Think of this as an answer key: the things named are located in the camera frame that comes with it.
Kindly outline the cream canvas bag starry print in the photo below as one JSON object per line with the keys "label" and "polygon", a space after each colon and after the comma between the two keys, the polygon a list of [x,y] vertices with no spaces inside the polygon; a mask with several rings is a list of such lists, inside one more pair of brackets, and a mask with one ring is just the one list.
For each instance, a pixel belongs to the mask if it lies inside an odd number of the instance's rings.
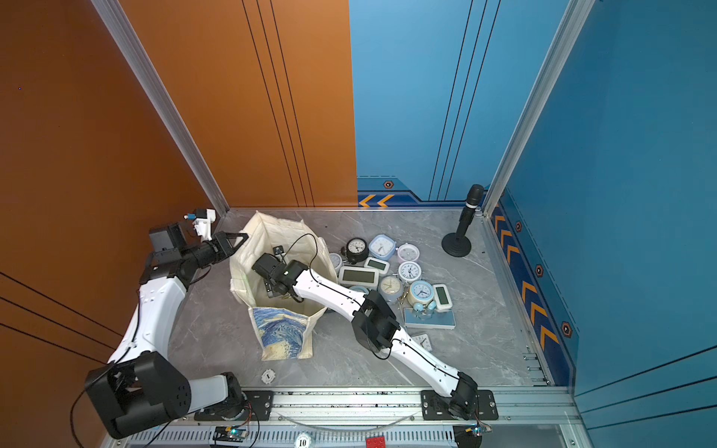
{"label": "cream canvas bag starry print", "polygon": [[257,212],[245,225],[248,240],[230,259],[230,289],[248,306],[263,360],[306,360],[313,357],[312,334],[327,308],[317,302],[300,304],[290,296],[271,298],[262,277],[252,270],[261,255],[276,246],[287,250],[287,261],[300,261],[335,281],[337,274],[323,238],[302,221],[284,220]]}

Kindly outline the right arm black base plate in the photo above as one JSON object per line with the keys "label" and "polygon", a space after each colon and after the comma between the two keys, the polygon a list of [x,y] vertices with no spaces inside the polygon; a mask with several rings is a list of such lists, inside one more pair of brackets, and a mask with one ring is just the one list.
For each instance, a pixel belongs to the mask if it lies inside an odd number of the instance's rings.
{"label": "right arm black base plate", "polygon": [[420,401],[422,416],[426,421],[497,421],[500,418],[494,394],[488,389],[477,390],[468,401],[444,398],[427,389],[420,392]]}

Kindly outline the blue rectangular clock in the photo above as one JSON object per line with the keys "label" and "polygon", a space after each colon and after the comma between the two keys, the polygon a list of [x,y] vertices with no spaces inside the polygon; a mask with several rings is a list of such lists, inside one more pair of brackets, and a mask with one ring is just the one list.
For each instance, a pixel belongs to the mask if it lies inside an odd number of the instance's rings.
{"label": "blue rectangular clock", "polygon": [[409,329],[455,330],[457,326],[453,311],[427,314],[418,313],[413,309],[404,309],[403,315],[405,327]]}

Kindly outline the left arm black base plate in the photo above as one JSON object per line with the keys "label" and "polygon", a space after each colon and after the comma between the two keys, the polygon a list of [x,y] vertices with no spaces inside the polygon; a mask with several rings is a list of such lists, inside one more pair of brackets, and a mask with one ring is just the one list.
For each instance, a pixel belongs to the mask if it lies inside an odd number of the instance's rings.
{"label": "left arm black base plate", "polygon": [[202,409],[193,415],[195,421],[217,421],[239,423],[250,419],[268,421],[274,404],[271,390],[243,391],[239,399],[229,397],[227,401]]}

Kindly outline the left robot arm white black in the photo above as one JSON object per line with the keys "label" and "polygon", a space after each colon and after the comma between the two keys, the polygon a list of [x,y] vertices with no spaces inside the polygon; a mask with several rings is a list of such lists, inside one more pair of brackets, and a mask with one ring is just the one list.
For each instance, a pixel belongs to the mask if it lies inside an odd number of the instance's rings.
{"label": "left robot arm white black", "polygon": [[184,376],[168,359],[169,340],[197,272],[229,259],[245,233],[219,231],[196,245],[179,224],[150,231],[153,252],[139,281],[136,311],[106,366],[90,371],[84,391],[108,434],[125,439],[188,414],[235,420],[248,400],[233,373],[198,380]]}

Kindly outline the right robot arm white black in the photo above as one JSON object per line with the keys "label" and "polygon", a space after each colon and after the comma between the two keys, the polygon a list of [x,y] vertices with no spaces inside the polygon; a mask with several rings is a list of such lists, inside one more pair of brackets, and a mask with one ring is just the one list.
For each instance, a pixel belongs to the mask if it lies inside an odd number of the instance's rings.
{"label": "right robot arm white black", "polygon": [[455,418],[478,416],[478,385],[470,375],[440,361],[401,326],[381,294],[352,291],[317,274],[300,261],[285,263],[265,253],[252,270],[272,289],[317,302],[345,317],[357,342],[381,360],[398,360],[418,374],[447,404]]}

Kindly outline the small white square clock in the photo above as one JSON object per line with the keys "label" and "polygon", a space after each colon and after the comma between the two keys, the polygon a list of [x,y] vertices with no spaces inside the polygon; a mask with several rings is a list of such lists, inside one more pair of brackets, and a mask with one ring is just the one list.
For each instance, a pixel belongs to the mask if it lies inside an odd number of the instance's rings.
{"label": "small white square clock", "polygon": [[429,339],[429,335],[425,332],[418,333],[412,336],[412,339],[418,343],[424,350],[431,352],[432,351],[432,345],[431,340]]}

